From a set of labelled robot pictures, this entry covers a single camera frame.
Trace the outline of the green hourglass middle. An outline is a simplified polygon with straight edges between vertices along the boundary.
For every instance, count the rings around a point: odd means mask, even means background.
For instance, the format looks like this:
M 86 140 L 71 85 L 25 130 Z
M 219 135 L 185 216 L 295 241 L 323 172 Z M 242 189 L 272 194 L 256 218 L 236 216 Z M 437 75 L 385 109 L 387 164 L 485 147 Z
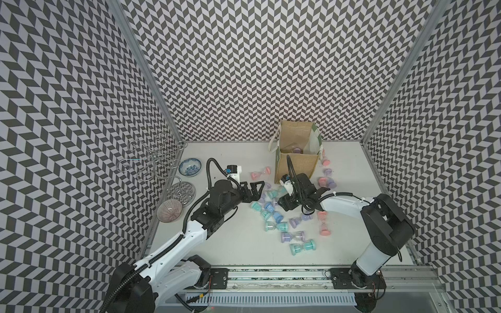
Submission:
M 278 230 L 279 232 L 286 233 L 288 232 L 288 224 L 286 222 L 273 223 L 273 222 L 265 222 L 264 229 L 266 232 L 272 230 Z

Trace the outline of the clear glass plate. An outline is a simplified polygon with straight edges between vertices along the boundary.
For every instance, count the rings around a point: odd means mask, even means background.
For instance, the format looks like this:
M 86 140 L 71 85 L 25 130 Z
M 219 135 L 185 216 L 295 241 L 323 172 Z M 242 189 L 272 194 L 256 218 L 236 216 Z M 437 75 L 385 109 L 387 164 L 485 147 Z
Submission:
M 196 197 L 195 186 L 186 181 L 180 181 L 173 184 L 166 193 L 167 200 L 177 200 L 183 207 L 190 205 Z

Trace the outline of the blue hourglass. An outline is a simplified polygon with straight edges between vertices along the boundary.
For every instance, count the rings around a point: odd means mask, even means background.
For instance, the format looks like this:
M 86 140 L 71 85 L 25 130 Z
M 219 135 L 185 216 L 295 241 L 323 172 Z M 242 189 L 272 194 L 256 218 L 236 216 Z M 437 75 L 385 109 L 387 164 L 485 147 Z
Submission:
M 275 206 L 271 202 L 266 202 L 264 208 L 267 212 L 271 213 L 276 223 L 283 221 L 284 216 L 275 209 Z

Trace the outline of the purple hourglass front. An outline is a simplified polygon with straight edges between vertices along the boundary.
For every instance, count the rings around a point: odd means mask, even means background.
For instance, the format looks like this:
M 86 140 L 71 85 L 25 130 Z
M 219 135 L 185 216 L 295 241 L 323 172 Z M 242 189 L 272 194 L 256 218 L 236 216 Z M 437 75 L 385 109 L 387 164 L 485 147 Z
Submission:
M 281 233 L 281 243 L 289 243 L 292 241 L 305 242 L 306 241 L 305 232 L 300 231 L 292 233 L 290 232 Z

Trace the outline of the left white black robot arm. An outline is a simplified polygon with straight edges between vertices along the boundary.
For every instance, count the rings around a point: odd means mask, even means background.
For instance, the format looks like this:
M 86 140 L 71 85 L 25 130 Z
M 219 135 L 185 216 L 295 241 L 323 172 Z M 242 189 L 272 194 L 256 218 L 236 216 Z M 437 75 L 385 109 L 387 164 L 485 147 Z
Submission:
M 110 279 L 100 312 L 154 312 L 156 307 L 200 280 L 202 269 L 193 261 L 182 262 L 191 250 L 210 238 L 240 205 L 261 198 L 265 182 L 217 181 L 187 211 L 180 232 L 147 257 L 123 263 Z

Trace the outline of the purple hourglass centre right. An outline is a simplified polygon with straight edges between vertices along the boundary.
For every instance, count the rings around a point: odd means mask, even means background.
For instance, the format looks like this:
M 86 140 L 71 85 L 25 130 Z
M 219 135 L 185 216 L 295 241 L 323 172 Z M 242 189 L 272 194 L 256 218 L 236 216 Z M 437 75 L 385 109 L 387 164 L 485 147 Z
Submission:
M 296 229 L 302 222 L 306 222 L 309 220 L 312 220 L 313 216 L 312 215 L 305 215 L 301 214 L 300 216 L 295 216 L 291 219 L 289 219 L 289 224 L 293 229 Z

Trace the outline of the pink hourglass left of bag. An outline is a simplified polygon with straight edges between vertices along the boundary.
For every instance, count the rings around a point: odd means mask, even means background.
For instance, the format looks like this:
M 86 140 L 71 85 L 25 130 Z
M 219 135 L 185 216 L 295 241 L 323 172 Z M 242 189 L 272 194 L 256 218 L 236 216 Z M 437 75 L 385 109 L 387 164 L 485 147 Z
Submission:
M 253 181 L 258 181 L 263 176 L 269 176 L 271 174 L 271 168 L 266 166 L 259 171 L 251 172 L 250 177 Z

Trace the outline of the green hourglass pile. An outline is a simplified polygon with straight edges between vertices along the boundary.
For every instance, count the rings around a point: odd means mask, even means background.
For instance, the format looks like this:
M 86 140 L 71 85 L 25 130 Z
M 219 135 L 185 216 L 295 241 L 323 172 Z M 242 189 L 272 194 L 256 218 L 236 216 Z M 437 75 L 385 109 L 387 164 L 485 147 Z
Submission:
M 251 202 L 250 205 L 253 210 L 259 212 L 264 221 L 268 221 L 271 218 L 272 214 L 269 211 L 265 210 L 259 202 Z
M 269 199 L 279 199 L 288 194 L 287 189 L 284 186 L 279 186 L 276 189 L 270 189 L 266 192 L 266 196 Z

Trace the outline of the pink hourglass front right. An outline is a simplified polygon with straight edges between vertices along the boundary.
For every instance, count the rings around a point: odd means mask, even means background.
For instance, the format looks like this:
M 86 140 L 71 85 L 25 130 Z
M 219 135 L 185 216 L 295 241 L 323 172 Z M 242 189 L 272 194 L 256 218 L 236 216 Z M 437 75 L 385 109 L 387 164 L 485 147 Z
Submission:
M 330 229 L 327 225 L 327 218 L 328 218 L 328 214 L 327 212 L 325 211 L 318 211 L 317 212 L 317 217 L 318 217 L 318 221 L 320 223 L 320 235 L 321 236 L 330 236 L 331 235 L 331 232 L 330 232 Z

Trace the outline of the blue white patterned bowl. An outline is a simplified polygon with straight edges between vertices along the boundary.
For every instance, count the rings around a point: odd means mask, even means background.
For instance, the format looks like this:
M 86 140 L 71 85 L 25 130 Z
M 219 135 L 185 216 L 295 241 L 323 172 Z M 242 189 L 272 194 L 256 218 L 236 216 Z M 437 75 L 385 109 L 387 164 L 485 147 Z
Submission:
M 202 163 L 199 159 L 196 158 L 188 158 L 181 161 L 178 172 L 180 175 L 185 177 L 193 177 L 196 176 L 202 169 Z

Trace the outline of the pink hourglass back right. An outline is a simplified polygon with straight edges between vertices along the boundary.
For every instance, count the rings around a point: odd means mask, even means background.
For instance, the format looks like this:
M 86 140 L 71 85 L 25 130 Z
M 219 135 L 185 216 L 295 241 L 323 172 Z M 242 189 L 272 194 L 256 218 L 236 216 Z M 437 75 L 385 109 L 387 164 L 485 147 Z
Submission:
M 321 152 L 321 164 L 324 167 L 327 167 L 327 166 L 329 166 L 331 164 L 330 159 L 328 159 L 327 156 L 326 156 L 325 149 L 322 149 L 322 152 Z

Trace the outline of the pink hourglass right middle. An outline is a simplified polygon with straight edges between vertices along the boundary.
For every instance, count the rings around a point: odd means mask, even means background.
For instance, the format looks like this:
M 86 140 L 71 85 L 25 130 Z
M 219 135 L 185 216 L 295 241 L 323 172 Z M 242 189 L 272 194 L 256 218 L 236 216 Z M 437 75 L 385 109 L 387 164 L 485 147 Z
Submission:
M 327 188 L 328 187 L 327 177 L 319 177 L 318 178 L 318 185 L 322 188 Z

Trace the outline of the green hourglass front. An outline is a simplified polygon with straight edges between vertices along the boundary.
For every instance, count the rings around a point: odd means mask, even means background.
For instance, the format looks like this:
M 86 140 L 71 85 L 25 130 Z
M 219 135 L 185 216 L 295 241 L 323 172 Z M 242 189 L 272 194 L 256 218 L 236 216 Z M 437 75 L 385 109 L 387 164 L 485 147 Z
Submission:
M 293 256 L 295 256 L 303 251 L 316 250 L 317 244 L 315 243 L 315 241 L 313 239 L 311 239 L 311 240 L 305 241 L 303 243 L 289 244 L 289 248 L 290 248 L 291 254 Z

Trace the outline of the green hourglass top pile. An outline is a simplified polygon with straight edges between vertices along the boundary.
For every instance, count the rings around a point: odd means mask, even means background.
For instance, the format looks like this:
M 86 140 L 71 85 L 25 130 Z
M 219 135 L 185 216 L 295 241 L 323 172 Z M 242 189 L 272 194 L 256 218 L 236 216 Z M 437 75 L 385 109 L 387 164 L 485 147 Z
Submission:
M 279 199 L 288 194 L 287 189 L 284 186 L 279 186 L 276 189 L 270 189 L 266 192 L 266 196 L 269 199 Z

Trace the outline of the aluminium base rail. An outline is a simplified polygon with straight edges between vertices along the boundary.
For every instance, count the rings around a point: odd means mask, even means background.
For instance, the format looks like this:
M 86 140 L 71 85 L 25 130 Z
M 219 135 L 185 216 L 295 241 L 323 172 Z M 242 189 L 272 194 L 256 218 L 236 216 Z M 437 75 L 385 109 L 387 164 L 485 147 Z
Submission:
M 155 291 L 155 308 L 183 305 L 193 312 L 217 306 L 349 306 L 362 312 L 454 312 L 429 266 L 384 266 L 362 288 L 352 283 L 342 266 L 214 267 L 210 279 L 204 289 L 186 286 L 165 299 Z

